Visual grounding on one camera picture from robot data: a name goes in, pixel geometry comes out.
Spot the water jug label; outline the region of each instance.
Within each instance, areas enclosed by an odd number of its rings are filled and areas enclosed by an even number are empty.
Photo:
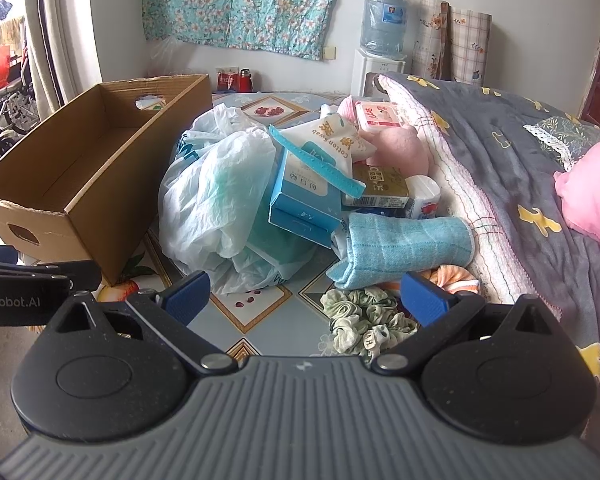
[[[403,25],[404,7],[396,7],[389,4],[384,4],[382,21],[384,23],[393,23],[394,25]]]

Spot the blue towel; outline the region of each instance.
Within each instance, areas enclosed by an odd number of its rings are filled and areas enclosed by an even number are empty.
[[[352,213],[347,256],[327,276],[337,288],[364,288],[399,280],[410,270],[465,267],[474,249],[471,229],[456,217],[410,220]]]

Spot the wall outlet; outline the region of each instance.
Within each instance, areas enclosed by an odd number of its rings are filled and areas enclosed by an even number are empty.
[[[336,48],[334,46],[326,46],[322,50],[322,57],[324,59],[336,59]]]

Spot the floral pillow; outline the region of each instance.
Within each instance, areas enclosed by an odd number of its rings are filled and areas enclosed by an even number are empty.
[[[542,150],[566,171],[571,171],[574,164],[600,142],[599,127],[571,116],[550,117],[525,128],[540,141]]]

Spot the blue box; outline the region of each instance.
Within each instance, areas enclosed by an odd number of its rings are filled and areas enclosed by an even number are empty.
[[[269,222],[324,247],[340,225],[340,191],[285,150],[271,194]]]

